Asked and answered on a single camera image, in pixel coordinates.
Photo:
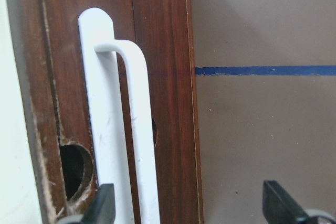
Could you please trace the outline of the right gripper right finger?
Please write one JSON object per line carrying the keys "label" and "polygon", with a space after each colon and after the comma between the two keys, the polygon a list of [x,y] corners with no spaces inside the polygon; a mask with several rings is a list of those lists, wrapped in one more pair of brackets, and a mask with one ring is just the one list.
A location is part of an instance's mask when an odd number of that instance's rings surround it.
{"label": "right gripper right finger", "polygon": [[335,223],[335,217],[317,210],[304,210],[275,180],[262,187],[263,215],[268,223]]}

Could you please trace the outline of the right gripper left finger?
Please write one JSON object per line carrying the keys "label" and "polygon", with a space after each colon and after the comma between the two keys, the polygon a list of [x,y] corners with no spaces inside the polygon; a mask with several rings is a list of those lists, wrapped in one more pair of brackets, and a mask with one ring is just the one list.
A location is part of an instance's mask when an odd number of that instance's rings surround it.
{"label": "right gripper left finger", "polygon": [[84,214],[61,218],[60,223],[114,223],[115,216],[114,184],[102,184]]}

